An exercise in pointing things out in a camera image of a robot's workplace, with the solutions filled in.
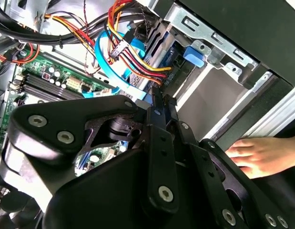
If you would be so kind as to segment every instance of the connector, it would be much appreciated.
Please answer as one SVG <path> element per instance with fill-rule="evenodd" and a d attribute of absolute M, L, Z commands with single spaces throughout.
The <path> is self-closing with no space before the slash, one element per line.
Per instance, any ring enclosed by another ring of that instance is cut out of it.
<path fill-rule="evenodd" d="M 123 40 L 114 48 L 110 53 L 110 57 L 114 60 L 118 60 L 121 53 L 129 47 L 134 39 L 135 29 L 130 29 L 123 37 Z"/>

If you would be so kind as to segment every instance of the mounting hole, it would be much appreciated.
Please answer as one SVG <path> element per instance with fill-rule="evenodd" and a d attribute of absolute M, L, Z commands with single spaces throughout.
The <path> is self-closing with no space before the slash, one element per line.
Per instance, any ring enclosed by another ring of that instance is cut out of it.
<path fill-rule="evenodd" d="M 161 154 L 162 154 L 163 156 L 167 156 L 167 152 L 166 152 L 165 150 L 161 150 Z"/>
<path fill-rule="evenodd" d="M 29 117 L 28 121 L 32 126 L 35 127 L 43 127 L 48 123 L 47 119 L 40 115 L 32 115 Z"/>
<path fill-rule="evenodd" d="M 128 106 L 128 107 L 133 107 L 132 103 L 130 103 L 128 101 L 125 101 L 125 105 Z"/>
<path fill-rule="evenodd" d="M 68 131 L 61 131 L 57 134 L 57 139 L 65 144 L 71 144 L 74 142 L 74 135 Z"/>
<path fill-rule="evenodd" d="M 135 129 L 132 131 L 131 135 L 132 137 L 138 137 L 141 134 L 141 130 Z"/>
<path fill-rule="evenodd" d="M 208 172 L 208 174 L 210 175 L 210 177 L 214 177 L 214 173 Z"/>

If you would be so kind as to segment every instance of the capacitor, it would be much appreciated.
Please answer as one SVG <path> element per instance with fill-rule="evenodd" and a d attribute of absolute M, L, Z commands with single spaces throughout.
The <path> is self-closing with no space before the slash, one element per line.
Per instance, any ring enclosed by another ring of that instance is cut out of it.
<path fill-rule="evenodd" d="M 54 66 L 49 67 L 49 68 L 48 68 L 48 71 L 49 71 L 50 73 L 54 73 L 54 72 L 55 72 L 55 68 L 54 68 Z"/>
<path fill-rule="evenodd" d="M 89 160 L 93 163 L 98 163 L 100 161 L 100 158 L 96 155 L 91 155 Z"/>
<path fill-rule="evenodd" d="M 52 76 L 52 77 L 50 78 L 50 83 L 55 83 L 56 80 L 57 80 L 57 77 L 56 77 L 56 76 Z"/>
<path fill-rule="evenodd" d="M 67 88 L 67 81 L 62 82 L 62 83 L 61 83 L 61 87 L 62 87 L 63 89 L 66 89 L 66 88 Z"/>
<path fill-rule="evenodd" d="M 55 81 L 55 84 L 56 84 L 57 86 L 61 86 L 61 83 L 62 83 L 62 78 L 59 78 L 59 79 L 57 79 L 57 80 Z"/>
<path fill-rule="evenodd" d="M 54 72 L 54 75 L 55 75 L 57 78 L 59 78 L 59 77 L 61 76 L 61 72 L 60 72 L 60 71 L 55 71 L 55 72 Z"/>

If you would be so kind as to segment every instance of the orange wire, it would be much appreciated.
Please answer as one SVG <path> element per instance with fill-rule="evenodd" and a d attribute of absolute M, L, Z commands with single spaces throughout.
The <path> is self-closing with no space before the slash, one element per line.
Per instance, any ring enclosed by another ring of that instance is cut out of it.
<path fill-rule="evenodd" d="M 156 80 L 156 79 L 153 79 L 153 78 L 150 78 L 150 77 L 147 77 L 147 76 L 145 76 L 145 75 L 142 75 L 142 74 L 140 74 L 140 73 L 134 71 L 134 70 L 132 69 L 132 67 L 129 66 L 129 64 L 125 61 L 125 59 L 124 59 L 123 57 L 120 57 L 120 58 L 122 59 L 122 61 L 124 62 L 124 64 L 127 66 L 127 68 L 128 68 L 133 74 L 135 74 L 135 75 L 137 75 L 137 76 L 139 76 L 139 77 L 141 77 L 141 78 L 148 79 L 148 80 L 150 80 L 150 81 L 153 81 L 153 82 L 155 82 L 155 83 L 161 85 L 161 82 L 160 82 L 160 81 L 158 81 L 158 80 Z"/>

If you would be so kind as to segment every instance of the metal bracket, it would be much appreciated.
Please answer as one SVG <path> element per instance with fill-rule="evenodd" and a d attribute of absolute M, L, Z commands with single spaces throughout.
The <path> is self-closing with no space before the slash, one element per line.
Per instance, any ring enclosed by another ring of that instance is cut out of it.
<path fill-rule="evenodd" d="M 19 0 L 11 0 L 10 5 L 7 6 L 7 14 L 15 21 L 40 31 L 49 1 L 27 0 L 26 5 L 21 8 L 18 6 Z"/>
<path fill-rule="evenodd" d="M 159 88 L 153 88 L 152 93 L 154 106 L 147 110 L 148 141 L 145 143 L 149 160 L 148 199 L 143 207 L 151 217 L 162 218 L 163 213 L 171 215 L 178 211 L 179 194 L 173 138 L 166 131 L 162 95 Z"/>
<path fill-rule="evenodd" d="M 208 27 L 205 23 L 177 3 L 173 4 L 165 17 L 165 20 L 169 21 L 172 26 L 191 38 L 208 41 L 243 67 L 251 66 L 250 68 L 254 70 L 258 65 L 256 61 L 247 56 L 236 46 L 220 36 L 213 29 Z"/>

